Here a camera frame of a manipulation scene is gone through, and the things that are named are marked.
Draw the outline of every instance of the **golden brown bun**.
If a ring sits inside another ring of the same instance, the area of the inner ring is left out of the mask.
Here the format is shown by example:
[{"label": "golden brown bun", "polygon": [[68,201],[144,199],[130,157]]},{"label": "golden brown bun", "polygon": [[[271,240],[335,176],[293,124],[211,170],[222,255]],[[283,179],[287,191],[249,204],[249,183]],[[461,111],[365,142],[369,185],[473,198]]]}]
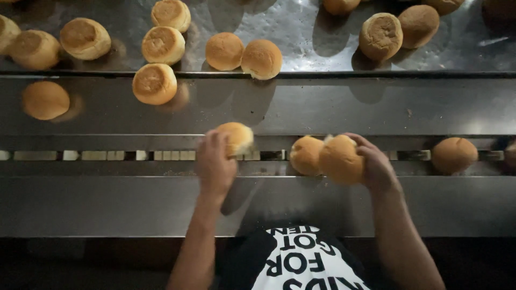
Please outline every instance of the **golden brown bun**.
[{"label": "golden brown bun", "polygon": [[145,104],[162,105],[178,90],[174,71],[162,63],[150,63],[139,69],[133,78],[133,93]]},{"label": "golden brown bun", "polygon": [[497,20],[516,19],[516,1],[514,0],[484,0],[483,8],[489,17]]},{"label": "golden brown bun", "polygon": [[340,184],[362,182],[364,157],[357,154],[357,144],[346,135],[325,140],[319,153],[319,167],[331,180]]},{"label": "golden brown bun", "polygon": [[70,108],[70,97],[53,82],[33,83],[22,92],[23,111],[38,120],[54,119]]},{"label": "golden brown bun", "polygon": [[76,18],[68,22],[59,34],[61,45],[71,56],[81,60],[94,60],[109,52],[111,38],[97,21]]},{"label": "golden brown bun", "polygon": [[271,79],[280,73],[283,56],[280,49],[266,39],[255,39],[247,44],[242,55],[242,70],[256,79]]},{"label": "golden brown bun", "polygon": [[440,16],[447,15],[459,9],[464,0],[423,0],[422,4],[430,5],[437,10]]},{"label": "golden brown bun", "polygon": [[505,149],[505,162],[510,167],[516,167],[516,141],[513,141]]},{"label": "golden brown bun", "polygon": [[233,33],[215,34],[206,43],[206,61],[216,70],[231,71],[240,66],[244,49],[242,41]]},{"label": "golden brown bun", "polygon": [[253,146],[253,130],[244,124],[230,122],[218,126],[215,130],[229,133],[229,142],[226,148],[226,156],[228,158],[245,154]]},{"label": "golden brown bun", "polygon": [[466,170],[477,160],[477,148],[464,138],[444,139],[432,149],[434,167],[447,174]]},{"label": "golden brown bun", "polygon": [[13,20],[0,15],[0,55],[9,54],[9,46],[21,32]]},{"label": "golden brown bun", "polygon": [[46,70],[59,62],[61,45],[52,35],[40,30],[20,33],[9,47],[14,62],[31,70]]},{"label": "golden brown bun", "polygon": [[316,176],[321,174],[319,169],[319,152],[324,142],[311,136],[298,139],[290,152],[290,163],[294,169],[304,175]]},{"label": "golden brown bun", "polygon": [[169,26],[185,33],[191,22],[190,9],[179,0],[158,1],[152,8],[151,19],[155,26]]},{"label": "golden brown bun", "polygon": [[360,4],[360,0],[322,0],[322,5],[332,15],[348,15]]},{"label": "golden brown bun", "polygon": [[150,63],[173,65],[185,54],[185,39],[179,30],[172,27],[151,28],[141,43],[141,53]]},{"label": "golden brown bun", "polygon": [[407,8],[398,17],[403,31],[402,47],[416,49],[430,41],[439,30],[439,13],[428,5]]},{"label": "golden brown bun", "polygon": [[359,35],[359,48],[374,61],[384,61],[395,55],[403,43],[401,24],[396,16],[378,13],[364,22]]}]

